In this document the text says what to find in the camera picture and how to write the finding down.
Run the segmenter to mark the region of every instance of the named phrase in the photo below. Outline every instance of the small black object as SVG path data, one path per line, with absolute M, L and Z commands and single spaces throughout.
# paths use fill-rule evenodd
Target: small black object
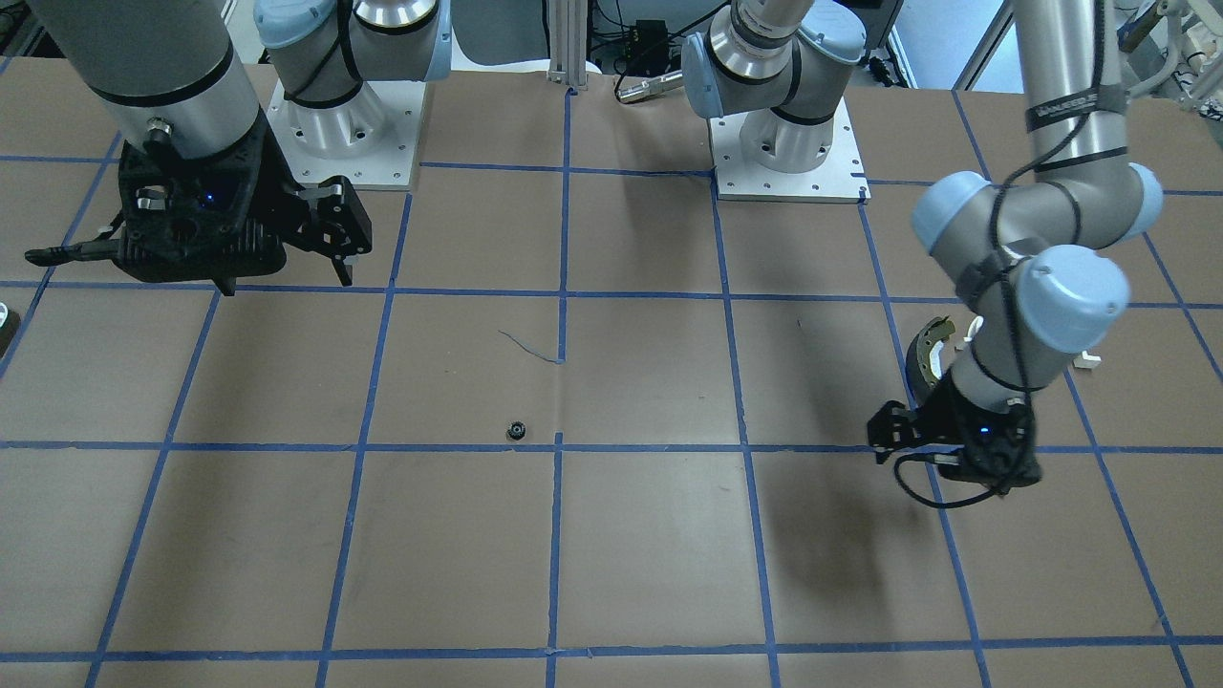
M 637 20 L 629 29 L 629 44 L 624 56 L 629 76 L 659 76 L 670 65 L 670 42 L 667 22 L 662 20 Z

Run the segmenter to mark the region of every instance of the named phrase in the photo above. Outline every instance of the wire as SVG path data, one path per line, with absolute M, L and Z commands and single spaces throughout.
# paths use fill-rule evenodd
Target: wire
M 1104 49 L 1107 45 L 1104 38 L 1104 31 L 1106 31 L 1104 15 L 1107 5 L 1104 2 L 1107 2 L 1107 0 L 1097 0 L 1096 2 L 1095 26 L 1092 27 L 1093 39 L 1095 39 L 1095 50 L 1093 50 L 1095 55 L 1092 57 L 1092 67 L 1091 67 L 1091 88 L 1099 88 L 1101 81 L 1103 79 L 1104 75 Z M 1074 127 L 1070 130 L 1069 133 L 1065 134 L 1064 138 L 1062 138 L 1062 141 L 1058 142 L 1057 145 L 1048 149 L 1047 152 L 1037 156 L 1035 160 L 1010 172 L 1007 176 L 1005 181 L 1003 181 L 1002 188 L 999 188 L 998 194 L 994 196 L 993 208 L 989 210 L 989 244 L 994 251 L 999 253 L 1004 252 L 1002 247 L 1002 237 L 999 236 L 998 218 L 1002 211 L 1003 200 L 1005 200 L 1007 193 L 1015 183 L 1015 180 L 1024 176 L 1029 171 L 1043 165 L 1051 158 L 1053 158 L 1053 155 L 1057 155 L 1058 153 L 1064 150 L 1065 147 L 1069 145 L 1079 136 L 1079 133 L 1082 132 L 1084 127 L 1087 126 L 1087 120 L 1090 117 L 1091 112 L 1079 115 Z M 1003 255 L 1003 262 L 1004 263 L 1010 262 L 1008 255 Z M 1032 390 L 1031 385 L 1029 384 L 1027 364 L 1024 362 L 1022 342 L 1020 340 L 1019 328 L 1016 326 L 1016 323 L 1019 321 L 1019 304 L 1015 297 L 1015 285 L 1011 284 L 1010 281 L 1010 273 L 1021 263 L 1022 260 L 1002 270 L 998 274 L 997 281 L 999 284 L 999 287 L 1002 288 L 1003 308 L 1004 308 L 1003 312 L 1005 314 L 1007 329 L 1010 335 L 1011 356 L 1015 359 L 1015 369 L 1019 371 L 1019 385 L 1024 390 L 1024 406 L 1031 409 Z M 910 461 L 920 461 L 912 455 L 910 455 L 909 457 L 901 457 L 896 459 L 896 463 L 893 466 L 892 472 L 896 479 L 896 483 L 900 484 L 901 490 L 904 490 L 906 495 L 909 495 L 910 497 L 912 497 L 914 500 L 921 502 L 927 507 L 936 510 L 956 510 L 961 507 L 972 506 L 983 502 L 996 495 L 1002 495 L 1010 489 L 1010 484 L 1015 480 L 1015 478 L 1019 477 L 1020 470 L 1022 470 L 1024 467 L 1022 457 L 1026 456 L 1027 452 L 1032 450 L 1032 446 L 1036 441 L 1035 428 L 1031 430 L 1032 433 L 1025 433 L 1024 437 L 1020 440 L 1024 446 L 1021 447 L 1021 451 L 1016 453 L 1014 466 L 1009 467 L 1003 479 L 997 485 L 992 485 L 988 489 L 986 489 L 985 492 L 981 492 L 980 495 L 976 495 L 974 497 L 969 497 L 967 500 L 960 500 L 958 502 L 936 502 L 933 500 L 927 500 L 926 497 L 922 497 L 921 495 L 914 492 L 912 489 L 909 488 L 907 484 L 905 484 L 904 479 L 900 478 L 901 464 Z
M 616 101 L 620 103 L 621 105 L 627 105 L 629 104 L 629 103 L 625 103 L 624 100 L 620 99 L 620 87 L 624 86 L 624 77 L 627 76 L 629 70 L 632 68 L 632 66 L 635 64 L 637 64 L 638 60 L 641 60 L 645 55 L 647 55 L 654 48 L 658 48 L 659 45 L 662 45 L 664 43 L 669 44 L 673 38 L 679 38 L 679 37 L 684 35 L 685 33 L 687 33 L 689 31 L 691 31 L 693 27 L 696 27 L 701 22 L 703 22 L 703 21 L 713 17 L 714 15 L 717 15 L 718 12 L 720 12 L 723 7 L 726 7 L 729 5 L 730 5 L 730 0 L 725 0 L 724 2 L 719 2 L 717 7 L 709 10 L 704 15 L 701 15 L 700 18 L 692 21 L 691 23 L 689 23 L 687 26 L 685 26 L 684 28 L 681 28 L 681 29 L 679 29 L 676 32 L 668 33 L 667 38 L 663 38 L 662 40 L 656 40 L 653 45 L 651 45 L 649 48 L 646 48 L 645 50 L 641 50 L 631 60 L 627 60 L 625 62 L 625 66 L 624 66 L 624 72 L 620 73 L 620 78 L 618 78 L 615 81 L 615 86 L 612 87 L 612 94 L 615 95 Z

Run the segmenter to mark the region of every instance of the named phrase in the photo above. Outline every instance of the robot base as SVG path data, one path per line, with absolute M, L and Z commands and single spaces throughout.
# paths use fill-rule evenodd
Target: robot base
M 307 152 L 294 134 L 285 114 L 285 87 L 276 83 L 268 106 L 268 121 L 284 149 L 285 159 L 301 185 L 344 175 L 356 188 L 410 191 L 416 169 L 417 143 L 424 115 L 426 83 L 417 81 L 372 81 L 369 86 L 382 100 L 391 128 L 369 153 L 356 158 L 319 158 Z
M 801 174 L 770 170 L 744 154 L 739 130 L 748 112 L 709 120 L 709 141 L 718 175 L 718 197 L 729 200 L 857 203 L 870 198 L 862 156 L 845 100 L 834 115 L 837 137 L 822 165 Z

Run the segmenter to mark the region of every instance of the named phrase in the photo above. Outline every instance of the black strap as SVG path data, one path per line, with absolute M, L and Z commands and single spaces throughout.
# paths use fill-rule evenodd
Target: black strap
M 1126 105 L 1125 89 L 1121 84 L 1093 86 L 1029 108 L 1027 131 L 1096 111 L 1125 114 Z

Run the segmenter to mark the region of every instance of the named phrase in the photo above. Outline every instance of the grid square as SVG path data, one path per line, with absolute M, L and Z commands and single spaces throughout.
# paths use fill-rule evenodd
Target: grid square
M 380 293 L 223 298 L 175 440 L 356 442 L 383 302 Z
M 1169 648 L 989 650 L 986 660 L 989 662 L 989 681 L 997 688 L 1151 688 L 1185 684 Z
M 720 202 L 735 293 L 878 296 L 857 205 Z
M 739 442 L 720 301 L 570 298 L 567 348 L 567 442 Z
M 1223 276 L 1217 259 L 1223 197 L 1170 196 L 1163 203 L 1163 214 L 1151 230 L 1151 242 L 1159 251 L 1180 296 L 1199 303 L 1223 301 Z
M 5 211 L 0 279 L 43 279 L 46 268 L 26 262 L 26 251 L 64 241 L 97 174 L 98 165 L 89 164 L 0 161 L 0 208 Z
M 1071 376 L 1101 445 L 1223 446 L 1223 386 L 1183 312 L 1132 308 L 1095 353 Z
M 0 664 L 0 686 L 79 688 L 88 675 L 88 664 Z
M 1196 688 L 1223 688 L 1223 648 L 1181 645 L 1180 651 Z
M 46 290 L 5 374 L 5 436 L 160 442 L 209 297 Z
M 98 688 L 311 688 L 317 671 L 318 662 L 295 661 L 106 662 Z
M 735 332 L 753 445 L 865 445 L 905 398 L 879 303 L 736 301 Z
M 574 175 L 569 288 L 722 290 L 709 180 Z
M 561 175 L 422 167 L 400 286 L 556 288 Z
M 967 651 L 781 655 L 786 688 L 978 688 L 976 657 Z M 1062 686 L 1048 683 L 1047 686 Z
M 556 688 L 768 688 L 764 655 L 556 660 Z
M 709 125 L 692 111 L 687 98 L 654 98 L 626 108 L 613 95 L 616 78 L 592 73 L 589 89 L 570 100 L 572 165 L 648 171 L 713 166 Z
M 328 688 L 538 688 L 543 660 L 360 660 L 327 670 Z
M 451 72 L 429 84 L 427 98 L 421 160 L 558 166 L 563 161 L 565 87 L 539 72 Z
M 5 123 L 0 155 L 102 158 L 115 138 L 115 123 L 102 99 L 67 60 L 17 57 L 10 62 L 0 81 L 0 122 Z
M 1223 365 L 1223 309 L 1194 309 L 1192 314 L 1214 363 Z
M 97 648 L 155 462 L 157 452 L 0 451 L 0 651 Z
M 1110 455 L 1107 463 L 1172 627 L 1223 635 L 1218 457 Z
M 110 649 L 318 649 L 351 477 L 345 453 L 171 453 Z
M 888 89 L 846 88 L 845 104 L 871 178 L 938 181 L 951 172 L 981 169 L 948 90 L 905 90 L 900 122 L 895 95 Z M 918 131 L 905 121 L 938 123 Z
M 938 514 L 890 467 L 866 453 L 755 461 L 778 643 L 969 637 Z
M 366 456 L 335 646 L 548 642 L 550 455 Z
M 1125 123 L 1130 156 L 1151 167 L 1164 188 L 1223 191 L 1223 152 L 1202 117 L 1172 100 L 1145 98 L 1134 101 Z
M 873 198 L 866 205 L 866 218 L 871 222 L 889 296 L 955 296 L 951 279 L 929 257 L 909 220 L 925 192 L 922 186 L 876 185 L 871 188 Z
M 378 379 L 372 442 L 504 444 L 514 422 L 528 444 L 559 428 L 556 298 L 395 297 Z
M 739 455 L 566 455 L 558 644 L 761 643 Z
M 1044 479 L 951 513 L 983 638 L 1163 632 L 1096 458 L 1044 455 Z M 981 492 L 944 483 L 945 500 Z
M 955 334 L 951 335 L 939 357 L 943 362 L 943 370 L 950 370 L 951 363 L 958 356 L 969 356 L 966 349 L 965 352 L 955 351 L 955 343 L 964 340 L 964 335 L 975 317 L 965 306 L 960 303 L 893 303 L 892 313 L 896 319 L 900 346 L 906 352 L 909 343 L 926 323 L 937 317 L 950 317 L 955 324 Z M 1032 406 L 1036 409 L 1036 442 L 1038 445 L 1087 446 L 1087 431 L 1082 428 L 1079 408 L 1075 407 L 1074 397 L 1070 395 L 1070 389 L 1066 387 L 1063 376 L 1059 375 L 1048 387 L 1035 393 Z
M 1007 175 L 1032 161 L 1032 142 L 1024 111 L 1027 98 L 1015 93 L 956 90 L 964 116 L 972 127 L 981 156 L 989 167 L 989 178 L 1002 183 Z M 1024 172 L 1016 183 L 1031 183 L 1032 172 Z

